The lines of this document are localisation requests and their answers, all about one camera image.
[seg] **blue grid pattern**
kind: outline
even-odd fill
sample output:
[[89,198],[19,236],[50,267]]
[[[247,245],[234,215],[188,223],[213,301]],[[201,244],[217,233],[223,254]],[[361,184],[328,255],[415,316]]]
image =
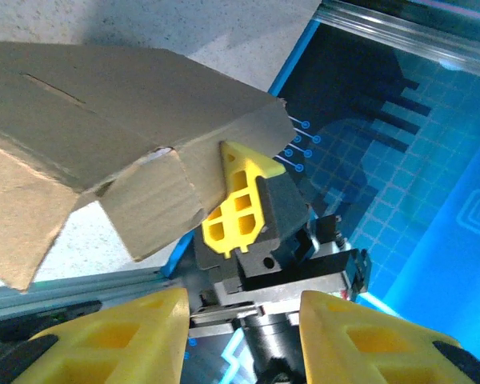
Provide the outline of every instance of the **blue grid pattern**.
[[[322,140],[310,145],[313,154],[305,167],[314,188],[327,188],[327,213],[343,215],[344,226],[350,218],[362,216],[350,241],[370,251],[374,262],[370,290],[380,298],[480,145],[480,78],[412,54],[397,56],[404,76],[419,82],[417,90],[406,88],[402,96],[432,111],[425,117],[390,102],[382,110],[419,125],[418,133],[379,120],[370,124],[347,119],[319,132]],[[368,125],[409,148],[403,154],[364,138],[353,131],[356,125]],[[349,205],[345,213],[340,202]]]
[[405,154],[377,142],[362,157],[377,196],[351,242],[374,262],[371,292],[383,298],[480,146],[480,78],[398,52],[402,71],[420,83],[403,96],[432,107],[428,117],[386,103],[383,110],[418,124],[416,136],[383,122],[372,128],[410,145]]

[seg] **black cylinder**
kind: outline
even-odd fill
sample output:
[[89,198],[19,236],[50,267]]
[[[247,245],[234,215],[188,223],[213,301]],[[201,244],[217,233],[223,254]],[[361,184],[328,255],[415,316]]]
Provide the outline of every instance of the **black cylinder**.
[[292,326],[285,314],[247,316],[240,323],[258,377],[275,359],[284,360],[293,372],[306,376],[298,326]]

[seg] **screw hole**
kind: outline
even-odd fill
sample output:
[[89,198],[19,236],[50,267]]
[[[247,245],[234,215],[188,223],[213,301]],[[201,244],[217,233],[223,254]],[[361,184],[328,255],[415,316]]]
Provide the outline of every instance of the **screw hole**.
[[265,266],[265,268],[271,270],[272,268],[274,268],[275,263],[274,260],[272,260],[271,258],[264,258],[263,265]]

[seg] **yellow plastic piece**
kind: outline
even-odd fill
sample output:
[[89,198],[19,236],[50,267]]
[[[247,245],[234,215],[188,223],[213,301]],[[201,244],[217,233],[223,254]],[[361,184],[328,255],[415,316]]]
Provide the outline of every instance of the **yellow plastic piece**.
[[438,332],[314,291],[302,293],[308,384],[473,384],[432,344]]
[[202,223],[205,244],[230,258],[234,248],[247,252],[265,225],[256,178],[272,178],[285,167],[236,142],[221,144],[227,199]]
[[37,334],[59,340],[13,383],[176,384],[188,328],[184,288],[151,294]]

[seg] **cardboard box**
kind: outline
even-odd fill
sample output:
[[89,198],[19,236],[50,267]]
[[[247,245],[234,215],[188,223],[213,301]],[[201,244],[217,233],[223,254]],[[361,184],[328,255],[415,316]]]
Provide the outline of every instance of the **cardboard box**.
[[167,50],[0,42],[0,278],[27,288],[94,200],[142,260],[226,196],[220,141],[293,136],[279,100]]

